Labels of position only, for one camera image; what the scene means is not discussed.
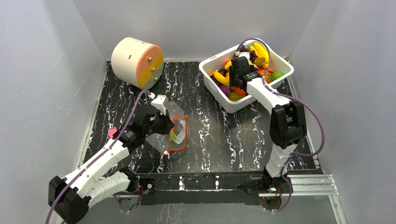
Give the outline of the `clear zip bag orange zipper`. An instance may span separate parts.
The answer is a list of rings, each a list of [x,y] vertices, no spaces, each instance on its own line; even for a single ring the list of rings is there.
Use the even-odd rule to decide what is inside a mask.
[[[176,128],[176,134],[179,140],[178,144],[175,142],[169,142],[169,134],[162,135],[155,133],[146,138],[146,141],[163,155],[184,149],[187,145],[188,138],[188,116],[185,115],[183,109],[179,107],[176,102],[169,100],[165,106],[170,120]]]

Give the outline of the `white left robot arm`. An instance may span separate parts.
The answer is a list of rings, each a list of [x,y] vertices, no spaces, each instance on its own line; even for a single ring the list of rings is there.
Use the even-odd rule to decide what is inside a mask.
[[[116,130],[109,141],[82,166],[63,178],[49,182],[48,204],[66,224],[77,224],[89,209],[103,199],[119,192],[141,193],[144,183],[139,174],[128,168],[105,177],[111,167],[144,144],[147,137],[167,134],[174,127],[169,111],[143,105]]]

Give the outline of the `orange toy carrot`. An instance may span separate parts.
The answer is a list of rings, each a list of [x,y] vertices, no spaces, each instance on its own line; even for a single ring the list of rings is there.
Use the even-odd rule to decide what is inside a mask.
[[[172,129],[171,129],[171,131],[170,131],[170,133],[169,133],[169,136],[168,136],[168,139],[169,139],[169,142],[175,142],[175,143],[177,143],[178,144],[178,136],[177,136],[177,134],[176,134],[176,128],[175,127],[173,127]]]

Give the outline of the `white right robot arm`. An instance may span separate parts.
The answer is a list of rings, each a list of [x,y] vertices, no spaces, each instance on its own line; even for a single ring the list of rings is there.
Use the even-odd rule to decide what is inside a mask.
[[[276,193],[286,183],[287,165],[292,153],[307,134],[304,106],[268,85],[245,57],[231,60],[229,84],[243,89],[270,113],[269,134],[273,148],[262,177],[247,178],[240,185],[249,194]]]

